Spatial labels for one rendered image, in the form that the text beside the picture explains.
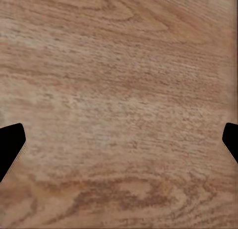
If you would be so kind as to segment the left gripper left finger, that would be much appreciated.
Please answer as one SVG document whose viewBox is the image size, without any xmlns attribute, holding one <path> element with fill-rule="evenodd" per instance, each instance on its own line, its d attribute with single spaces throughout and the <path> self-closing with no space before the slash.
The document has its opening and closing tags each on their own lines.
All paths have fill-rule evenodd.
<svg viewBox="0 0 238 229">
<path fill-rule="evenodd" d="M 22 123 L 0 128 L 0 182 L 26 141 Z"/>
</svg>

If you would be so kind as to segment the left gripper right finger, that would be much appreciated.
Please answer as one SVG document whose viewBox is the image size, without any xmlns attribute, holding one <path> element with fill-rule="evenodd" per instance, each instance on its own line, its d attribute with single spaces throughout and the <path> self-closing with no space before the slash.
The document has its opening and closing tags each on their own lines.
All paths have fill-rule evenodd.
<svg viewBox="0 0 238 229">
<path fill-rule="evenodd" d="M 222 141 L 238 163 L 238 125 L 226 123 Z"/>
</svg>

